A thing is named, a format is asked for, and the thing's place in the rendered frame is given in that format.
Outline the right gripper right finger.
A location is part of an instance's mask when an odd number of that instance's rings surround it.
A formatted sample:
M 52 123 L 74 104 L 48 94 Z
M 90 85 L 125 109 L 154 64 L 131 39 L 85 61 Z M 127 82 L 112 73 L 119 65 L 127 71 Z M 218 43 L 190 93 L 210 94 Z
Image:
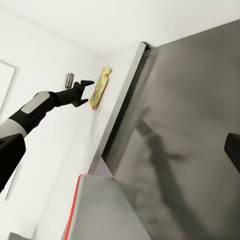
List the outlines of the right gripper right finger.
M 240 173 L 240 134 L 227 135 L 224 151 Z

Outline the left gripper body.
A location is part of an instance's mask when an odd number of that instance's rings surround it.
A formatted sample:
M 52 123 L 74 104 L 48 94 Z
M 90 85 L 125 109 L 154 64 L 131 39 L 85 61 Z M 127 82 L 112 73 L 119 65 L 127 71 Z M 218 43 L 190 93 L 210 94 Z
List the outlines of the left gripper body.
M 84 87 L 78 81 L 74 82 L 72 89 L 64 90 L 67 96 L 67 105 L 73 104 L 77 108 L 84 91 Z

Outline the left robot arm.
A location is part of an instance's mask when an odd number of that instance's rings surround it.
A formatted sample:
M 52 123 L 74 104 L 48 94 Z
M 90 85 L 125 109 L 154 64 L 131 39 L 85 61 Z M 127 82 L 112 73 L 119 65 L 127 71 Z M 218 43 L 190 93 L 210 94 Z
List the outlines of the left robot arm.
M 54 107 L 73 104 L 76 108 L 87 103 L 89 99 L 81 99 L 85 88 L 94 84 L 93 80 L 81 80 L 74 82 L 74 74 L 68 73 L 65 76 L 63 91 L 40 91 L 28 103 L 22 106 L 17 112 L 0 124 L 0 139 L 21 133 L 25 138 L 46 113 L 52 111 Z

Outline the jigsaw puzzle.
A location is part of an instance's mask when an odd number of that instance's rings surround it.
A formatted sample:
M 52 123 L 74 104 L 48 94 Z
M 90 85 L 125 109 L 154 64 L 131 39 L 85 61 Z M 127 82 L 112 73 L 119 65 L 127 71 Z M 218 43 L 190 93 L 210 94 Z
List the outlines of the jigsaw puzzle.
M 110 73 L 110 68 L 104 67 L 100 77 L 96 83 L 95 89 L 92 93 L 92 96 L 90 98 L 89 104 L 92 107 L 92 109 L 95 111 L 96 106 L 100 100 L 100 97 L 102 95 L 102 92 L 106 86 L 106 82 L 107 82 L 107 75 Z

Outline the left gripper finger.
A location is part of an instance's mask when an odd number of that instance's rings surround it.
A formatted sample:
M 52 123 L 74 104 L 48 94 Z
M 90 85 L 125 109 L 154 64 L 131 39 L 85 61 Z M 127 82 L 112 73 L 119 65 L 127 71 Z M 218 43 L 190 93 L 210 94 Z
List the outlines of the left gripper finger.
M 84 89 L 89 86 L 94 84 L 95 82 L 93 80 L 81 80 L 80 84 L 84 87 Z
M 87 98 L 87 99 L 81 99 L 79 106 L 81 106 L 81 105 L 87 103 L 88 101 L 89 101 L 88 98 Z M 79 107 L 79 106 L 78 106 L 78 107 Z

